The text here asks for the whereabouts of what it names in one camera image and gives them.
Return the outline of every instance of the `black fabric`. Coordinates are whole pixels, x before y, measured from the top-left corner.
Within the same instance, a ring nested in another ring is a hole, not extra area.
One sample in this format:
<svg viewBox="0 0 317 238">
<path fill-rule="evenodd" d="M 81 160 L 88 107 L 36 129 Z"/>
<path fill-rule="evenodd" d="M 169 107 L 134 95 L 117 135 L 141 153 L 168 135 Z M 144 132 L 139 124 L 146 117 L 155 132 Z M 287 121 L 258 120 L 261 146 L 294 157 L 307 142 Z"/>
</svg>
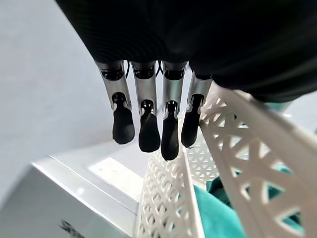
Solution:
<svg viewBox="0 0 317 238">
<path fill-rule="evenodd" d="M 96 61 L 190 61 L 266 102 L 317 89 L 316 0 L 57 0 Z"/>
</svg>

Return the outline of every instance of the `white plastic basket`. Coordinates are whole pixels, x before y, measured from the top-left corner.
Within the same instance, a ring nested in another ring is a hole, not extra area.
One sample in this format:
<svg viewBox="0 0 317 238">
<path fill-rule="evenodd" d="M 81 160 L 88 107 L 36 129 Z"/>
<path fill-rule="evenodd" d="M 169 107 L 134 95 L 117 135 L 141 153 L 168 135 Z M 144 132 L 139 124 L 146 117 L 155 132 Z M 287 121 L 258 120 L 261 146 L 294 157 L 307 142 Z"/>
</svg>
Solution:
<svg viewBox="0 0 317 238">
<path fill-rule="evenodd" d="M 252 97 L 213 84 L 193 149 L 148 164 L 136 238 L 203 238 L 193 185 L 221 181 L 249 238 L 317 237 L 317 141 Z M 292 173 L 276 170 L 287 166 Z M 268 198 L 268 187 L 282 191 Z M 301 215 L 301 234 L 283 219 Z"/>
</svg>

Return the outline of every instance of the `lattice pattern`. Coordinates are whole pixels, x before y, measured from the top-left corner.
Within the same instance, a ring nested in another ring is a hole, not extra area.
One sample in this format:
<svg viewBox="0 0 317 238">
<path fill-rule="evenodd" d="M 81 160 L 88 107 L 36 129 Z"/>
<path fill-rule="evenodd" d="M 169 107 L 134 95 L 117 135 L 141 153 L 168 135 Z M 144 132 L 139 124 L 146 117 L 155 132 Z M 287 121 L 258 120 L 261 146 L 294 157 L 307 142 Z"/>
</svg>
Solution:
<svg viewBox="0 0 317 238">
<path fill-rule="evenodd" d="M 182 149 L 179 156 L 170 162 L 166 162 L 159 151 L 150 159 L 135 237 L 204 237 L 188 164 Z"/>
<path fill-rule="evenodd" d="M 317 237 L 314 188 L 300 175 L 278 171 L 287 160 L 268 148 L 226 103 L 215 94 L 209 98 L 203 109 L 202 130 L 249 237 Z M 305 162 L 305 158 L 296 159 Z M 280 193 L 270 199 L 268 193 L 273 188 Z M 287 218 L 299 214 L 301 227 L 293 229 Z"/>
<path fill-rule="evenodd" d="M 182 113 L 178 122 L 178 134 L 181 134 L 185 113 Z M 189 168 L 194 185 L 206 189 L 206 182 L 219 176 L 218 169 L 212 159 L 203 133 L 198 128 L 197 139 L 192 148 L 186 149 Z"/>
</svg>

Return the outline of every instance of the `cable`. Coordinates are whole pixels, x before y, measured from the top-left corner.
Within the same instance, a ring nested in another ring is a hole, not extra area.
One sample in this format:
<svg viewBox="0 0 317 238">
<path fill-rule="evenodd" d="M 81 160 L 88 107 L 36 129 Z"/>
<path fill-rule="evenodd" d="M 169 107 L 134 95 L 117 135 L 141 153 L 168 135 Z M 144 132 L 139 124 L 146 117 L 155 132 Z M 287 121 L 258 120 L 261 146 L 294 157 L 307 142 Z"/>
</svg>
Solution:
<svg viewBox="0 0 317 238">
<path fill-rule="evenodd" d="M 130 61 L 127 60 L 127 64 L 128 64 L 128 67 L 127 67 L 127 72 L 126 72 L 126 74 L 125 74 L 125 78 L 128 78 L 128 75 L 129 75 Z"/>
<path fill-rule="evenodd" d="M 161 61 L 158 60 L 158 69 L 157 69 L 157 72 L 156 72 L 156 74 L 155 74 L 155 77 L 158 76 L 158 74 L 159 74 L 160 71 L 161 71 L 161 73 L 163 74 L 163 69 L 162 69 L 162 67 L 161 67 Z"/>
</svg>

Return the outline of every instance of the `black fingertip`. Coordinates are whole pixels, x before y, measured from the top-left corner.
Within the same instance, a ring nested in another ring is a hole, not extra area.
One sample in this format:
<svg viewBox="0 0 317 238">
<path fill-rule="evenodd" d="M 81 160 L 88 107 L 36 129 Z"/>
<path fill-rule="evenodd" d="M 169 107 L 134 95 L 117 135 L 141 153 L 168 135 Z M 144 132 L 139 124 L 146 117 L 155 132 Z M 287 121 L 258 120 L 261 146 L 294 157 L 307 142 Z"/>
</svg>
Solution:
<svg viewBox="0 0 317 238">
<path fill-rule="evenodd" d="M 151 153 L 159 149 L 160 137 L 158 120 L 152 113 L 144 113 L 140 119 L 139 147 L 143 152 Z"/>
<path fill-rule="evenodd" d="M 193 95 L 192 109 L 190 112 L 186 112 L 182 134 L 181 142 L 186 148 L 190 148 L 197 139 L 197 130 L 199 126 L 200 114 L 198 113 L 199 108 L 201 107 L 201 102 L 203 96 L 200 94 Z"/>
<path fill-rule="evenodd" d="M 191 111 L 185 114 L 181 142 L 186 148 L 190 148 L 197 139 L 197 130 L 200 115 L 197 111 Z"/>
<path fill-rule="evenodd" d="M 133 140 L 135 130 L 131 111 L 122 105 L 118 105 L 117 109 L 113 113 L 113 117 L 113 139 L 120 145 Z"/>
<path fill-rule="evenodd" d="M 173 160 L 178 155 L 178 119 L 173 114 L 169 114 L 163 121 L 163 134 L 161 142 L 161 154 L 167 161 Z"/>
</svg>

